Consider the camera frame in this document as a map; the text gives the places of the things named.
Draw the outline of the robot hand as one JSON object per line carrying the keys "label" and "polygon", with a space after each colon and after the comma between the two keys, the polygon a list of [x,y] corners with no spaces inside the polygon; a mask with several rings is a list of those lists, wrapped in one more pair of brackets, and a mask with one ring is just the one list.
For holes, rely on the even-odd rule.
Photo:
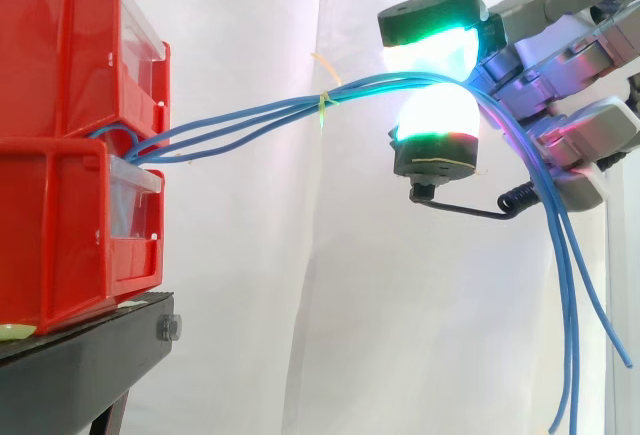
{"label": "robot hand", "polygon": [[568,211],[604,201],[604,172],[639,145],[638,77],[627,99],[555,106],[638,59],[639,0],[408,0],[377,20],[394,70],[457,79],[508,109]]}

